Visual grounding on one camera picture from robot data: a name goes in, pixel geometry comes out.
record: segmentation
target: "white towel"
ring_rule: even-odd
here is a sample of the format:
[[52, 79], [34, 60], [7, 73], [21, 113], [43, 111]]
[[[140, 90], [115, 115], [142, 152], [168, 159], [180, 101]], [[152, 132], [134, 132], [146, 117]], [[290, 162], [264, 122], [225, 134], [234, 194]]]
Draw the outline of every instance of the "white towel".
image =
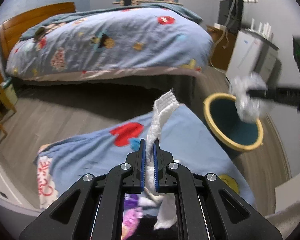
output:
[[266, 219], [280, 231], [285, 240], [300, 222], [300, 201], [282, 211], [266, 216]]
[[[172, 90], [162, 95], [154, 102], [153, 117], [151, 126], [146, 139], [146, 169], [145, 169], [145, 187], [154, 196], [158, 196], [154, 186], [154, 162], [153, 162], [153, 143], [159, 138], [163, 125], [167, 122], [173, 111], [179, 107], [176, 97]], [[155, 229], [170, 228], [177, 222], [174, 194], [162, 194], [163, 200], [157, 216]]]

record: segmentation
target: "purple fabric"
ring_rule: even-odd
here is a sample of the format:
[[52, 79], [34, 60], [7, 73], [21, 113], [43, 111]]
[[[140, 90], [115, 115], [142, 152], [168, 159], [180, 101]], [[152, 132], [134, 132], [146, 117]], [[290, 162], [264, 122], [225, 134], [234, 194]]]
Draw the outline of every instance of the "purple fabric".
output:
[[136, 194], [126, 194], [124, 197], [124, 209], [136, 208], [139, 197]]

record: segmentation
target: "wood laminate floor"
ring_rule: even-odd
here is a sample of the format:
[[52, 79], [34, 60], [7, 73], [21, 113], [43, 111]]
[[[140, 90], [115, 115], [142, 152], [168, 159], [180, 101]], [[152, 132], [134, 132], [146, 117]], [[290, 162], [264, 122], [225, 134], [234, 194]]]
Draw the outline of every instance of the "wood laminate floor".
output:
[[[207, 67], [196, 82], [193, 111], [203, 118], [203, 99], [227, 92], [225, 75]], [[0, 133], [0, 162], [25, 198], [39, 207], [36, 166], [41, 145], [76, 134], [89, 133], [148, 113], [162, 93], [140, 87], [84, 84], [28, 87], [18, 93], [17, 113], [2, 120], [8, 135]], [[243, 153], [235, 165], [250, 185], [262, 215], [275, 208], [274, 189], [289, 179], [280, 141], [271, 120], [262, 120], [265, 138], [259, 149]]]

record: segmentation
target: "blue comforter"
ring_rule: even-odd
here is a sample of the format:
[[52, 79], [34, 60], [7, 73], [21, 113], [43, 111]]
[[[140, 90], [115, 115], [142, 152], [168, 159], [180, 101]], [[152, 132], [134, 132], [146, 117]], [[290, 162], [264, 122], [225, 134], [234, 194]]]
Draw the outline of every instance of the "blue comforter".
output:
[[[115, 127], [77, 135], [53, 143], [39, 153], [38, 190], [40, 207], [47, 208], [86, 173], [106, 174], [124, 163], [127, 154], [139, 149], [151, 125], [153, 113], [135, 117]], [[216, 142], [206, 126], [186, 106], [177, 108], [163, 126], [160, 148], [193, 173], [213, 172], [250, 205], [254, 195], [244, 177]]]
[[[197, 75], [212, 39], [191, 11], [169, 4], [51, 17], [25, 32], [6, 71], [23, 80], [86, 81], [129, 75]], [[62, 26], [35, 41], [48, 25]]]

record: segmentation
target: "wooden headboard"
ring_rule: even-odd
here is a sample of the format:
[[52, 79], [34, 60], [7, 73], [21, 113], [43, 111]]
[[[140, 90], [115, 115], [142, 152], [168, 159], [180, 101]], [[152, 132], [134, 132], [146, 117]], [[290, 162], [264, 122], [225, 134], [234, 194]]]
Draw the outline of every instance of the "wooden headboard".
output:
[[22, 33], [51, 16], [75, 12], [73, 2], [50, 4], [19, 14], [0, 25], [0, 46], [6, 61]]

